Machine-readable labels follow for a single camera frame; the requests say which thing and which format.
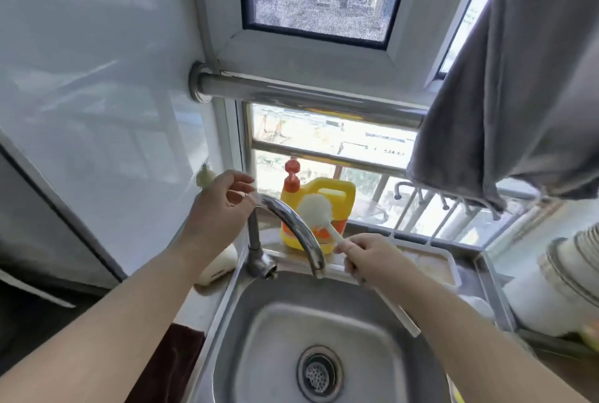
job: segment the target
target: person's left hand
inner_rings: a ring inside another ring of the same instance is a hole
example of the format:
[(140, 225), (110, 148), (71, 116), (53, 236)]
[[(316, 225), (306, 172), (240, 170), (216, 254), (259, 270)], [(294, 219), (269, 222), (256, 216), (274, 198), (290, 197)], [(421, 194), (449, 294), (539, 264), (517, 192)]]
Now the person's left hand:
[(254, 179), (240, 171), (228, 170), (196, 196), (177, 245), (205, 255), (206, 263), (235, 240), (258, 199)]

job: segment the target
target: dark red cloth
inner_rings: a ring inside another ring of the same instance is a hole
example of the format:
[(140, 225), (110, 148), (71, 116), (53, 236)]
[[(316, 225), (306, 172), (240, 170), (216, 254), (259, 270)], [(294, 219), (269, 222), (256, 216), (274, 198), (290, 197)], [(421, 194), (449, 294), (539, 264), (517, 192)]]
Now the dark red cloth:
[(126, 403), (180, 403), (206, 336), (171, 324)]

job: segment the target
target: person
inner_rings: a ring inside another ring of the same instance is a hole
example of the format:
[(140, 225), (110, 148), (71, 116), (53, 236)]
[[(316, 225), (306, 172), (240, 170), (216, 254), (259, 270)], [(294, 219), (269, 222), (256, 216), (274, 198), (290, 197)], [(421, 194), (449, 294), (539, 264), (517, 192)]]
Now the person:
[[(196, 278), (245, 225), (252, 182), (241, 172), (218, 176), (169, 248), (0, 378), (0, 401), (123, 402)], [(353, 236), (335, 252), (410, 313), (467, 403), (586, 402), (383, 236)]]

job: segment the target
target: sink drain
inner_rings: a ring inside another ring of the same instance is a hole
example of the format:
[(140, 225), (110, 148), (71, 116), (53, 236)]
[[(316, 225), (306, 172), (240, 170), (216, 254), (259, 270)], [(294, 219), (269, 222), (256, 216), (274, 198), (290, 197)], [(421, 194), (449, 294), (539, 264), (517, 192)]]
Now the sink drain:
[(339, 357), (325, 346), (312, 346), (298, 362), (299, 389), (314, 403), (329, 403), (337, 398), (343, 384)]

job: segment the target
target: detergent bottle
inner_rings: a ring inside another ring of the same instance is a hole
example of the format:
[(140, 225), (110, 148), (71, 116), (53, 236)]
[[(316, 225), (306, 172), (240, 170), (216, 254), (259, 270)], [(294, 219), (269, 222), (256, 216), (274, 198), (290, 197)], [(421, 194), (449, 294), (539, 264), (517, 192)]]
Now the detergent bottle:
[[(296, 176), (300, 172), (300, 163), (293, 158), (285, 163), (285, 171), (289, 176), (283, 183), (281, 201), (295, 210), (302, 198), (309, 193), (321, 193), (328, 198), (333, 206), (333, 227), (343, 234), (348, 222), (349, 214), (352, 212), (353, 202), (356, 199), (356, 186), (349, 181), (340, 181), (331, 178), (316, 178), (303, 186)], [(313, 230), (314, 236), (320, 243), (323, 253), (330, 253), (335, 248), (335, 242), (325, 229)], [(289, 247), (302, 250), (300, 242), (291, 232), (287, 225), (281, 224), (281, 238)]]

